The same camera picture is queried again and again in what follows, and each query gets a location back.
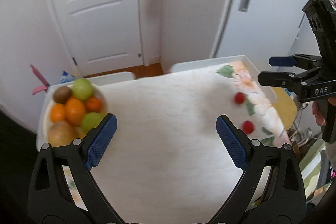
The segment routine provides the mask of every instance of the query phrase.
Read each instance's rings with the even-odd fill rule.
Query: white bowl
[[[101,111],[101,113],[103,113],[104,115],[106,115],[106,99],[104,97],[104,95],[102,94],[102,92],[99,90],[99,87],[95,84],[92,84],[92,86],[94,87],[94,96],[97,97],[98,99],[100,99],[103,103],[103,110]],[[48,130],[52,127],[53,122],[50,120],[50,112],[52,107],[55,105],[55,101],[53,100],[53,95],[51,96],[50,101],[47,104],[47,107],[45,108],[44,114],[43,114],[43,121],[42,121],[42,130],[43,130],[43,137],[44,140],[46,142],[48,142]]]

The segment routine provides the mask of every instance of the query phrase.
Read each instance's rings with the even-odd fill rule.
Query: door frame
[[[60,27],[58,16],[57,16],[54,4],[53,4],[53,0],[46,0],[46,1],[47,1],[48,10],[49,10],[51,20],[52,20],[53,25],[55,27],[55,30],[58,33],[58,36],[61,40],[62,47],[64,48],[65,52],[67,53],[67,57],[69,58],[69,60],[71,61],[71,64],[72,64],[73,72],[69,72],[69,73],[75,75],[76,77],[83,77],[84,76],[83,73],[80,71],[78,66],[74,63],[73,54],[72,54],[72,52],[70,50],[70,47],[68,46],[68,43],[65,39],[65,35],[63,34],[62,29]]]
[[[141,52],[142,52],[142,63],[147,65],[149,64],[149,56],[148,54],[146,54],[146,51],[144,50],[144,46],[143,46],[143,42],[142,42],[142,24],[140,22],[140,7],[139,7],[139,1],[140,0],[137,0],[137,4],[138,4],[138,21],[139,21],[139,32],[140,32],[140,45],[141,45]],[[52,19],[52,22],[55,26],[55,29],[57,31],[57,33],[59,34],[59,37],[62,41],[62,45],[64,47],[64,49],[66,50],[67,52],[67,55],[68,55],[68,58],[71,60],[71,63],[73,64],[73,71],[74,72],[71,72],[72,74],[74,74],[75,76],[78,76],[78,77],[83,77],[85,76],[85,74],[80,70],[80,68],[75,64],[75,61],[74,61],[74,55],[71,51],[71,44],[67,41],[63,31],[62,31],[62,28],[61,28],[61,25],[59,23],[59,19],[58,19],[58,16],[57,16],[57,13],[56,13],[56,8],[54,6],[54,2],[53,0],[47,0],[47,5],[48,5],[48,10],[49,10],[49,13],[50,13],[50,16],[51,16],[51,19]]]

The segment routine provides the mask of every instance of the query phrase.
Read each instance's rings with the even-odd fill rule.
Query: green apple
[[[87,99],[93,96],[94,88],[89,80],[87,79],[77,79],[72,87],[73,97],[78,99],[82,102],[86,101]]]
[[[90,129],[96,128],[101,120],[103,120],[104,116],[100,113],[90,112],[87,113],[81,122],[81,129],[83,133],[88,133]]]

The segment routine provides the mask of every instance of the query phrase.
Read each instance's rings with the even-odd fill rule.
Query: orange
[[[65,120],[65,109],[63,104],[55,104],[50,112],[50,120],[52,122],[60,122]]]
[[[101,112],[103,103],[97,97],[91,97],[85,101],[85,108],[87,112]]]
[[[65,103],[65,117],[73,126],[80,126],[85,114],[85,105],[80,100],[69,98]]]

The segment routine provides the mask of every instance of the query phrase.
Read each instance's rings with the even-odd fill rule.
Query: door hinge
[[[75,65],[78,66],[78,65],[77,65],[77,62],[76,62],[76,59],[75,59],[74,57],[72,58],[72,60],[73,60],[73,62],[75,63]]]

